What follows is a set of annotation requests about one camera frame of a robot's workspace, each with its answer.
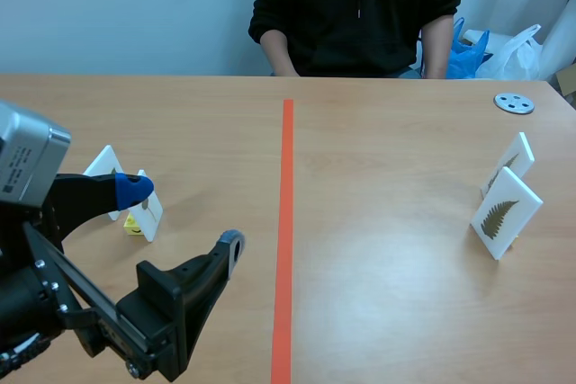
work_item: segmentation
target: orange tape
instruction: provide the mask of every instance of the orange tape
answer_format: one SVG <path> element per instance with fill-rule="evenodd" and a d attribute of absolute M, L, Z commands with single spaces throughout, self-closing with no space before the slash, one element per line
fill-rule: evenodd
<path fill-rule="evenodd" d="M 284 100 L 280 162 L 280 215 L 271 384 L 292 381 L 292 280 L 294 222 L 294 101 Z"/>

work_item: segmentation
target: white card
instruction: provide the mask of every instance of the white card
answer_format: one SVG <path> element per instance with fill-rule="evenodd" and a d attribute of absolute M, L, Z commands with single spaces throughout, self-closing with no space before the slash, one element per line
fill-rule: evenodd
<path fill-rule="evenodd" d="M 90 166 L 84 171 L 84 175 L 94 177 L 96 175 L 123 173 L 120 162 L 112 149 L 112 146 L 106 146 L 100 155 L 93 161 Z M 119 211 L 111 211 L 108 213 L 111 220 L 116 220 L 120 216 Z"/>
<path fill-rule="evenodd" d="M 138 171 L 138 175 L 147 177 L 144 170 Z M 138 206 L 130 207 L 130 213 L 134 219 L 136 219 L 136 223 L 142 230 L 142 234 L 144 234 L 144 237 L 149 242 L 154 240 L 154 235 L 156 235 L 163 212 L 162 204 L 160 204 L 156 192 L 151 193 L 148 198 Z"/>
<path fill-rule="evenodd" d="M 488 191 L 490 190 L 491 186 L 496 181 L 496 177 L 498 173 L 502 169 L 502 167 L 507 166 L 510 170 L 514 172 L 515 175 L 522 178 L 524 174 L 528 171 L 528 169 L 534 163 L 534 155 L 532 154 L 532 149 L 528 144 L 528 140 L 524 132 L 518 133 L 508 150 L 502 157 L 496 168 L 490 174 L 490 177 L 486 180 L 486 183 L 482 186 L 481 192 L 482 197 L 485 197 Z"/>
<path fill-rule="evenodd" d="M 474 215 L 472 226 L 499 260 L 540 206 L 542 200 L 505 166 Z"/>

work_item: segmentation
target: person's arm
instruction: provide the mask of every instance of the person's arm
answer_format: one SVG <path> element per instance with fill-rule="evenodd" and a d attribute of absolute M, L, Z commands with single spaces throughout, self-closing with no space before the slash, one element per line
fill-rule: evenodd
<path fill-rule="evenodd" d="M 461 0 L 422 0 L 421 29 L 425 78 L 446 78 L 454 35 L 454 15 Z"/>
<path fill-rule="evenodd" d="M 443 15 L 422 28 L 424 78 L 445 79 L 454 37 L 454 17 Z"/>
<path fill-rule="evenodd" d="M 267 31 L 260 38 L 260 45 L 262 45 L 262 49 L 276 76 L 298 76 L 288 55 L 286 35 L 281 31 Z"/>
<path fill-rule="evenodd" d="M 290 20 L 289 0 L 256 0 L 248 33 L 262 45 L 277 76 L 297 76 L 288 55 L 286 32 Z"/>

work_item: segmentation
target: white plastic bag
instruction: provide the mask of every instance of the white plastic bag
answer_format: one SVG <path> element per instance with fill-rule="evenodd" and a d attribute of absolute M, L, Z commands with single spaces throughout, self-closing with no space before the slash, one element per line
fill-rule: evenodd
<path fill-rule="evenodd" d="M 542 46 L 533 37 L 541 27 L 536 24 L 509 40 L 498 53 L 478 68 L 476 77 L 490 80 L 537 80 Z"/>

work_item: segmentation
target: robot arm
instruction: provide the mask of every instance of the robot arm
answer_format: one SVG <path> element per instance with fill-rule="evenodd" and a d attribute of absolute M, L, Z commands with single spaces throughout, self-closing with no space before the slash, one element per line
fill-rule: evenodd
<path fill-rule="evenodd" d="M 208 254 L 169 271 L 139 263 L 138 288 L 114 305 L 67 259 L 62 240 L 97 215 L 144 201 L 152 182 L 125 174 L 56 175 L 69 143 L 65 129 L 0 103 L 2 127 L 0 378 L 68 329 L 92 357 L 112 348 L 134 378 L 153 371 L 178 378 L 244 250 L 242 234 L 225 232 Z"/>

